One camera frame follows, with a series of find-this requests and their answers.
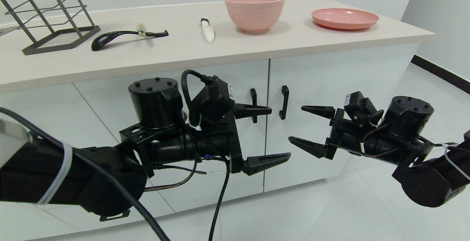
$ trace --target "dish rack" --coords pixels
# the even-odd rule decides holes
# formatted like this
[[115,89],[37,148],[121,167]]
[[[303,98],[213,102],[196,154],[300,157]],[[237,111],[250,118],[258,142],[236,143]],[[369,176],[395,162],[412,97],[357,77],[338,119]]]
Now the dish rack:
[[[22,50],[22,52],[25,55],[34,55],[34,54],[40,54],[40,53],[72,49],[72,48],[77,47],[82,42],[89,39],[90,37],[92,37],[93,35],[95,35],[97,32],[100,31],[100,27],[93,23],[93,20],[91,20],[91,17],[86,10],[87,5],[83,5],[81,0],[76,0],[77,5],[67,6],[67,7],[64,5],[64,2],[66,2],[67,0],[55,0],[57,2],[55,6],[51,5],[51,7],[41,7],[41,8],[37,6],[36,0],[26,0],[15,7],[12,7],[10,3],[8,3],[7,0],[0,0],[0,1],[3,3],[3,5],[5,5],[5,8],[8,10],[5,13],[5,15],[12,15],[12,17],[18,23],[17,29],[23,30],[32,41],[32,45],[29,45],[28,47]],[[26,10],[20,9],[22,6],[23,8],[27,7],[27,4],[29,4],[31,8],[28,8]],[[61,23],[53,23],[53,24],[50,23],[49,20],[47,20],[46,17],[44,16],[46,12],[50,12],[50,11],[59,11],[57,15],[60,15],[60,11],[62,11],[65,17],[67,17],[67,20]],[[20,18],[20,15],[24,13],[28,13],[28,12],[35,13],[35,14],[32,17],[28,18],[27,20],[22,21],[22,18]],[[77,24],[74,22],[73,18],[82,12],[87,16],[90,22],[90,26],[78,27]],[[42,24],[37,25],[37,22],[35,21],[34,26],[28,26],[28,23],[30,23],[31,20],[34,20],[37,18],[40,18],[40,20],[42,20]],[[66,25],[66,24],[70,24],[72,28],[54,30],[54,26]],[[30,29],[40,28],[40,27],[47,27],[51,33],[50,35],[47,35],[46,37],[40,40],[37,40],[32,35]],[[54,39],[55,37],[66,34],[66,33],[76,33],[78,35],[78,39],[68,44],[41,47],[42,45]]]

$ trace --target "black spoon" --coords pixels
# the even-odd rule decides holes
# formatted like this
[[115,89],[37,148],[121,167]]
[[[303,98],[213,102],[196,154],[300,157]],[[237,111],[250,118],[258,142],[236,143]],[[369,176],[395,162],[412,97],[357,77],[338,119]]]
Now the black spoon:
[[[105,46],[107,43],[111,42],[114,40],[116,37],[120,35],[139,35],[139,32],[134,32],[132,30],[118,30],[116,32],[106,32],[100,35],[99,37],[96,37],[93,42],[91,43],[91,50],[93,51],[98,51],[100,50],[103,46]],[[165,30],[164,32],[146,32],[146,36],[148,37],[165,37],[168,36],[168,31]]]

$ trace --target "white knife handle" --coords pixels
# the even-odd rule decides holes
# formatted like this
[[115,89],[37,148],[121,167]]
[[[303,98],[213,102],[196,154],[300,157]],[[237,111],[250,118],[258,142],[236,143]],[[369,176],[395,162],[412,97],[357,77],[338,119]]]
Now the white knife handle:
[[213,43],[215,40],[214,28],[210,26],[209,20],[207,18],[201,19],[201,26],[203,27],[203,33],[206,41],[208,43]]

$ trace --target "cabinet handle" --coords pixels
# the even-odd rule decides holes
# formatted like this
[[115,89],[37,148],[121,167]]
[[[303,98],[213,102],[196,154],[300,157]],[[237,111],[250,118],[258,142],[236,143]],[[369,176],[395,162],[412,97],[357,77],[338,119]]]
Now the cabinet handle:
[[127,211],[123,212],[122,215],[119,216],[119,217],[111,217],[111,218],[108,218],[107,216],[100,216],[100,222],[106,222],[106,221],[111,221],[111,220],[126,218],[126,217],[129,216],[130,213],[131,213],[131,211],[130,211],[130,210],[127,210]]
[[289,88],[284,85],[281,89],[282,95],[284,95],[284,103],[282,104],[282,110],[279,111],[279,117],[286,119],[287,114],[287,102],[289,101]]
[[[256,89],[250,89],[250,96],[252,96],[252,103],[253,105],[258,105],[258,101],[257,101],[257,96],[256,96]],[[252,116],[252,120],[253,120],[253,123],[257,123],[258,122],[258,117],[255,115],[255,116]]]

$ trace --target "countertop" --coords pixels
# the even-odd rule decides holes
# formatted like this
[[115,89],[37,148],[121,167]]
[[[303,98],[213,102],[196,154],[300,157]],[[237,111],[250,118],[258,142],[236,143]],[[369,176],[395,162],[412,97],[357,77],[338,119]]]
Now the countertop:
[[[262,35],[238,31],[224,2],[92,12],[94,23],[101,27],[99,34],[136,30],[139,22],[144,23],[147,32],[168,30],[170,34],[145,40],[137,35],[122,35],[98,52],[92,52],[90,48],[95,35],[72,50],[23,55],[21,50],[31,41],[22,30],[16,30],[0,37],[0,92],[232,62],[426,42],[435,37],[432,32],[383,16],[369,30],[361,32],[322,28],[314,24],[311,17],[312,11],[321,8],[354,7],[333,0],[286,0],[280,19]],[[216,39],[212,44],[203,37],[201,17],[207,17],[215,29]],[[63,17],[49,20],[60,23]],[[79,26],[89,26],[84,14],[77,15],[75,20]],[[48,35],[47,29],[33,31],[37,39]],[[61,35],[52,42],[72,40],[70,35]]]

